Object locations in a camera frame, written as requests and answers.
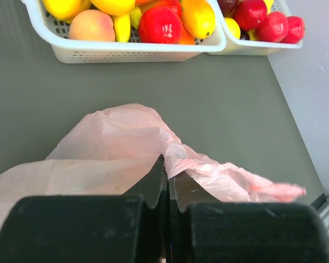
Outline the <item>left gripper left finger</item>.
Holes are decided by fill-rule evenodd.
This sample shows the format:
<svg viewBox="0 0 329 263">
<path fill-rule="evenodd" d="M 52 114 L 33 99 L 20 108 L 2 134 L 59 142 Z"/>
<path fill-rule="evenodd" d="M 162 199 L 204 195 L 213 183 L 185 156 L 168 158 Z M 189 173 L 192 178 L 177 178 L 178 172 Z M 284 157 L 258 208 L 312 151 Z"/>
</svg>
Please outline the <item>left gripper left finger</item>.
<svg viewBox="0 0 329 263">
<path fill-rule="evenodd" d="M 22 198 L 0 230 L 0 262 L 161 262 L 166 196 L 159 156 L 122 195 Z"/>
</svg>

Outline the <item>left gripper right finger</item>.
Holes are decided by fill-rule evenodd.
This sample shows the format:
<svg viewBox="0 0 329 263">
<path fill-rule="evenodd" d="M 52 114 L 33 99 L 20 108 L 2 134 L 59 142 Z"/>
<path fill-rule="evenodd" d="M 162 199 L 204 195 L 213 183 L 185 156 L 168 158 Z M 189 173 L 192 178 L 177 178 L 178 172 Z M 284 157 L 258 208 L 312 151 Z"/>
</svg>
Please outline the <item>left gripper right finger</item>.
<svg viewBox="0 0 329 263">
<path fill-rule="evenodd" d="M 329 262 L 329 235 L 309 205 L 221 202 L 187 173 L 168 190 L 171 262 Z"/>
</svg>

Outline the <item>pink plastic bag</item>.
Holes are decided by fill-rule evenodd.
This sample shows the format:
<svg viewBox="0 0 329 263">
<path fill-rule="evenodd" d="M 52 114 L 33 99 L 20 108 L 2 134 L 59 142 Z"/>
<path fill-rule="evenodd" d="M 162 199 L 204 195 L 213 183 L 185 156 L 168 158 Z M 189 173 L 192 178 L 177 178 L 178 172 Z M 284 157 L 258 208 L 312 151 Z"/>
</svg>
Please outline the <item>pink plastic bag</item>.
<svg viewBox="0 0 329 263">
<path fill-rule="evenodd" d="M 186 172 L 222 202 L 292 202 L 306 194 L 301 186 L 274 183 L 195 152 L 153 108 L 127 104 L 86 115 L 45 160 L 2 173 L 0 228 L 13 205 L 27 196 L 123 194 L 159 156 L 169 178 Z"/>
</svg>

